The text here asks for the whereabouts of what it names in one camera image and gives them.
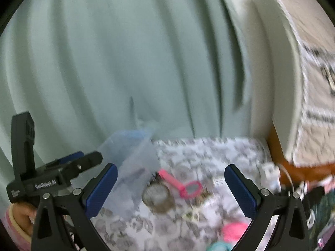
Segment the person left hand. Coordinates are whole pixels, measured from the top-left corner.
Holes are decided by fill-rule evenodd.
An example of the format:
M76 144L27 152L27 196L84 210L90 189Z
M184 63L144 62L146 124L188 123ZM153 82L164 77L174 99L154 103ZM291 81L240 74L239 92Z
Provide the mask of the person left hand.
M13 217L18 226L29 236L33 234L33 220L37 215L35 206L26 202L13 204Z

